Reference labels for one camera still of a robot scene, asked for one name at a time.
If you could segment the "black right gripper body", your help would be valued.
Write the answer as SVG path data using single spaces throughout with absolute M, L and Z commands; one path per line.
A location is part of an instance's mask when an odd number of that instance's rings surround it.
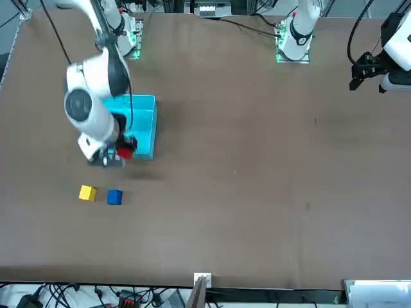
M 126 146 L 126 140 L 125 140 L 124 134 L 126 130 L 127 118 L 123 114 L 112 113 L 112 115 L 114 119 L 116 120 L 118 127 L 119 127 L 118 139 L 114 143 L 114 145 L 117 148 L 124 148 Z

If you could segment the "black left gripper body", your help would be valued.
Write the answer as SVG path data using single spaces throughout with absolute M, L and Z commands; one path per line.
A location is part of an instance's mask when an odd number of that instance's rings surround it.
M 354 80 L 364 80 L 384 74 L 385 68 L 379 56 L 373 56 L 370 52 L 365 52 L 352 65 L 352 79 Z

